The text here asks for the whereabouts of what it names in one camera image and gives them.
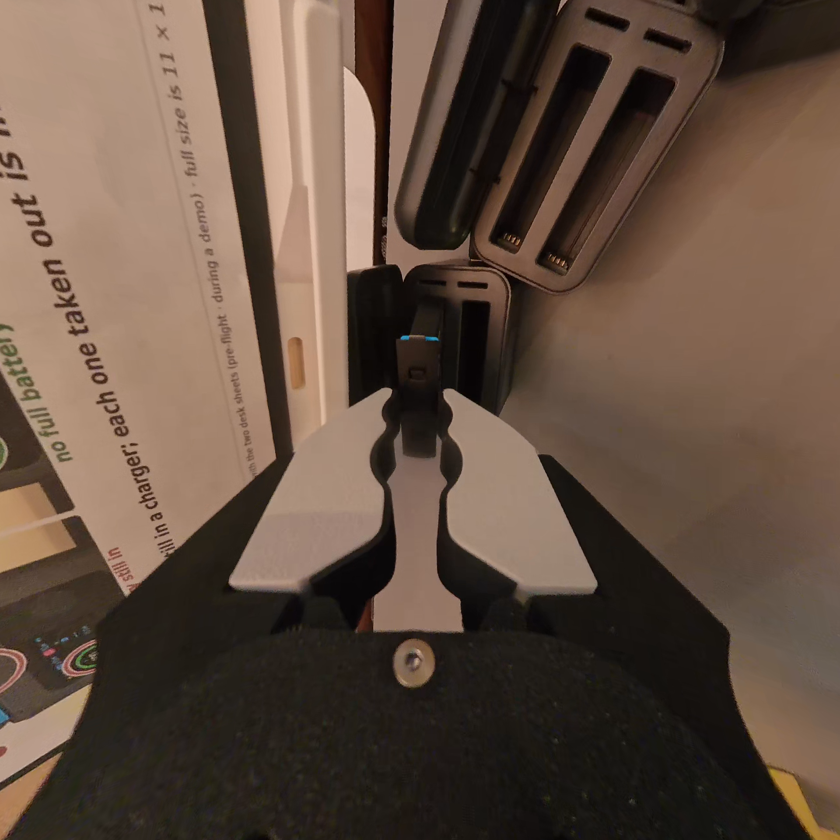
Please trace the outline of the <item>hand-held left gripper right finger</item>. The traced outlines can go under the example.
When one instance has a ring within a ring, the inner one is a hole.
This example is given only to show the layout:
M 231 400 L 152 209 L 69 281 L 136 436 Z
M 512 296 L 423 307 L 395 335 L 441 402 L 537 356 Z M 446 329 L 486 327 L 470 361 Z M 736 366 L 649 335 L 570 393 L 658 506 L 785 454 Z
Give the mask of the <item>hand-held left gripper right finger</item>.
M 498 601 L 586 596 L 597 580 L 537 449 L 453 389 L 440 403 L 437 575 L 465 621 Z

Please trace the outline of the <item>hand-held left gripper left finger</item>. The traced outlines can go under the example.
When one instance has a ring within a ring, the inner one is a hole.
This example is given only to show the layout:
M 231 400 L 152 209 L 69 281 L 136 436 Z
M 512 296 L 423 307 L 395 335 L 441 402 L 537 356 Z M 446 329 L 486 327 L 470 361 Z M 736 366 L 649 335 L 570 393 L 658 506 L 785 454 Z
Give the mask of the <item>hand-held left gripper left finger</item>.
M 348 621 L 391 580 L 396 533 L 388 486 L 397 400 L 383 387 L 297 448 L 241 554 L 230 586 L 330 597 Z

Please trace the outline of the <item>black camera battery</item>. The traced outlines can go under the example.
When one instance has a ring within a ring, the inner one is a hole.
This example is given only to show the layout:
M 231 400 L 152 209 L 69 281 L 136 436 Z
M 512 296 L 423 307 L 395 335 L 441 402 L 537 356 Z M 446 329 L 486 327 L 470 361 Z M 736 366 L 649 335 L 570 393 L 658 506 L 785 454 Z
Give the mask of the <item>black camera battery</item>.
M 444 303 L 426 297 L 417 304 L 408 333 L 395 342 L 403 453 L 432 459 L 437 453 L 442 382 Z

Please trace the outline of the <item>black battery charging case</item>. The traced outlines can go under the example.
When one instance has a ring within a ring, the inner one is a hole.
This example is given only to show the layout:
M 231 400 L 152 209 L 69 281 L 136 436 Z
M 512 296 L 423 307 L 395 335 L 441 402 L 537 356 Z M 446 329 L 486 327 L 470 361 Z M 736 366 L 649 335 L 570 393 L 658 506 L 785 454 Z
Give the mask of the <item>black battery charging case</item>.
M 473 259 L 353 270 L 348 275 L 349 388 L 353 405 L 397 387 L 396 345 L 422 305 L 442 313 L 441 384 L 496 415 L 511 390 L 522 287 Z
M 407 243 L 580 286 L 718 72 L 702 2 L 447 2 L 394 201 Z
M 720 79 L 823 56 L 839 49 L 839 2 L 753 2 L 723 35 Z

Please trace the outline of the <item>white instruction sheet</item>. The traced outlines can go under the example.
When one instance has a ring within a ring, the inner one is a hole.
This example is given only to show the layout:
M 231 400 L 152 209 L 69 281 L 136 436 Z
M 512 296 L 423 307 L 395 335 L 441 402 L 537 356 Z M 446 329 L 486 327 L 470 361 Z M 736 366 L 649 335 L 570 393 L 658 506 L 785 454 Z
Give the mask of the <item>white instruction sheet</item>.
M 2 2 L 2 787 L 92 622 L 275 459 L 244 2 Z

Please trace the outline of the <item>white stand base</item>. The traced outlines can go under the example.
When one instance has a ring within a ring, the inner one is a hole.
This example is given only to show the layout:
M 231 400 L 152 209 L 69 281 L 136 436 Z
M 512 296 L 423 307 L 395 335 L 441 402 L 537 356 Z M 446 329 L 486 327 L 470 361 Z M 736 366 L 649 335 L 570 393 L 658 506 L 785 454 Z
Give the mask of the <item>white stand base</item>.
M 346 268 L 374 264 L 375 117 L 361 82 L 343 69 Z

